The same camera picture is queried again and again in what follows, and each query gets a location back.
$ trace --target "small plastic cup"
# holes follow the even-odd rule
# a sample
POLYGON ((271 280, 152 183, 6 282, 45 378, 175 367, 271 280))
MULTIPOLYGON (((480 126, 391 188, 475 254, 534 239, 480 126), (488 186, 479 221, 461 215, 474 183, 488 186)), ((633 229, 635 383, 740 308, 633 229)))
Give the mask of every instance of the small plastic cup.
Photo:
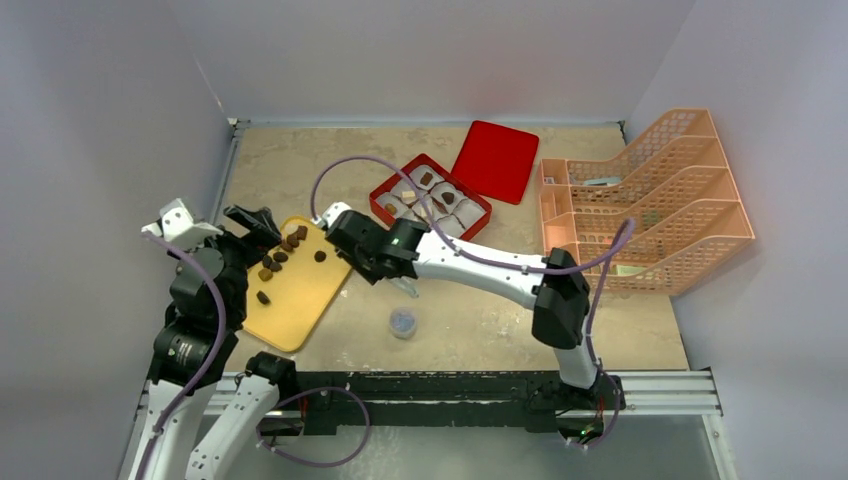
POLYGON ((397 338, 407 340, 415 334, 418 328, 418 320, 415 314, 408 308, 396 308, 389 316, 389 330, 397 338))

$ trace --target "yellow tray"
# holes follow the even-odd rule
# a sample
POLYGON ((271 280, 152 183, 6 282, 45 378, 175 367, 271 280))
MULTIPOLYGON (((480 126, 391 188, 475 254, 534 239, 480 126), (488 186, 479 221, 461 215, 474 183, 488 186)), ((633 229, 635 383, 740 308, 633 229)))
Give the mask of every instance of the yellow tray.
POLYGON ((286 219, 280 230, 285 232, 290 224, 305 225, 309 229, 306 240, 288 254, 282 271, 275 273, 271 280, 259 279, 261 264, 247 272, 247 319, 244 321, 246 331, 284 352, 294 352, 303 346, 350 273, 350 265, 335 255, 334 247, 324 240, 320 228, 304 217, 295 216, 286 219), (327 259, 321 263, 314 258, 318 250, 327 254, 327 259), (269 305, 259 303, 256 298, 259 290, 271 299, 269 305))

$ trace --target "red tray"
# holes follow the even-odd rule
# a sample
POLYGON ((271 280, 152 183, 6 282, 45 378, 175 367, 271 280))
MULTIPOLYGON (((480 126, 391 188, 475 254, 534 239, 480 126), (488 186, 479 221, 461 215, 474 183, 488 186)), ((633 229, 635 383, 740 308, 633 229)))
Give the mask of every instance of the red tray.
MULTIPOLYGON (((454 188, 462 192, 463 195, 465 195, 466 197, 477 202, 477 204, 483 207, 483 210, 486 211, 486 213, 483 214, 480 220, 477 220, 477 223, 469 227, 468 230, 466 230, 465 233, 463 233, 462 236, 459 237, 461 240, 471 240, 472 238, 474 238, 474 235, 477 235, 477 233, 482 230, 487 223, 489 223, 489 219, 492 217, 492 205, 486 200, 484 200, 483 197, 478 195, 477 192, 466 187, 462 182, 460 182, 453 175, 451 175, 450 172, 442 168, 441 165, 436 163, 435 160, 433 160, 424 153, 415 157, 411 162, 407 163, 403 168, 401 168, 401 170, 403 171, 403 173, 409 175, 420 165, 427 165, 433 170, 435 170, 436 173, 441 175, 446 182, 453 185, 454 188)), ((382 220, 383 223, 390 227, 395 223, 395 217, 393 217, 391 213, 387 212, 385 208, 383 208, 382 206, 380 206, 379 203, 377 203, 377 197, 390 191, 392 187, 394 187, 395 184, 400 181, 400 176, 398 174, 394 174, 389 177, 388 180, 381 183, 379 187, 375 188, 370 195, 368 195, 368 200, 371 204, 371 211, 374 212, 374 215, 377 215, 377 218, 382 220)))

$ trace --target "white wall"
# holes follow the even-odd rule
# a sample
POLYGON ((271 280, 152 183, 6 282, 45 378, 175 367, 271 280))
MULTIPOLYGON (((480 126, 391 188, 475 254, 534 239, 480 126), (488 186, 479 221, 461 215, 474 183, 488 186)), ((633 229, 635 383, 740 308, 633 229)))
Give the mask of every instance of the white wall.
POLYGON ((229 127, 164 0, 0 4, 0 477, 115 478, 174 262, 229 127))
POLYGON ((618 121, 694 0, 170 0, 227 115, 618 121))
POLYGON ((758 235, 674 302, 747 479, 845 478, 848 4, 700 0, 629 124, 706 106, 758 235))

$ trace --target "orange plastic rack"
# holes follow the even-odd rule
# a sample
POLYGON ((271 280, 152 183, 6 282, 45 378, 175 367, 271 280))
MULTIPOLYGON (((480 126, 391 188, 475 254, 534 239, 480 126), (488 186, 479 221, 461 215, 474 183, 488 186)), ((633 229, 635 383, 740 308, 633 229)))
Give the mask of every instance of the orange plastic rack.
MULTIPOLYGON (((586 262, 624 219, 636 220, 607 277, 611 291, 683 293, 754 239, 706 109, 666 112, 606 161, 543 159, 534 181, 546 254, 564 248, 586 262), (607 177, 620 182, 583 185, 607 177)), ((593 286, 599 274, 585 272, 593 286)))

